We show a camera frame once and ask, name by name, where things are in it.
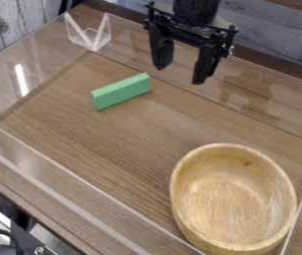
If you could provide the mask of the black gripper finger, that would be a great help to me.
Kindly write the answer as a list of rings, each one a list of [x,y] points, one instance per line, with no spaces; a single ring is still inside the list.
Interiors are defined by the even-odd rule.
[[[156,24],[150,25],[152,61],[161,71],[173,62],[174,43],[168,32]]]
[[[204,84],[205,80],[214,74],[220,58],[220,52],[214,46],[205,44],[200,47],[192,78],[194,85]]]

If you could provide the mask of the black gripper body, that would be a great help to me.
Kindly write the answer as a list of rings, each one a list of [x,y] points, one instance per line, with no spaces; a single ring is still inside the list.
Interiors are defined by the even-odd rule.
[[[218,16],[218,6],[218,1],[174,1],[172,10],[168,11],[150,1],[146,5],[149,15],[145,27],[150,32],[150,25],[156,24],[173,40],[192,46],[214,46],[220,56],[228,58],[232,55],[239,28]]]

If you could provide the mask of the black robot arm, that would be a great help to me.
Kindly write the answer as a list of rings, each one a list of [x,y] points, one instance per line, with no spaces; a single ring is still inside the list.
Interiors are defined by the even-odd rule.
[[[145,28],[150,34],[152,61],[161,71],[173,63],[174,42],[198,49],[192,83],[214,75],[220,60],[232,55],[239,27],[217,15],[220,0],[174,0],[172,12],[148,4]]]

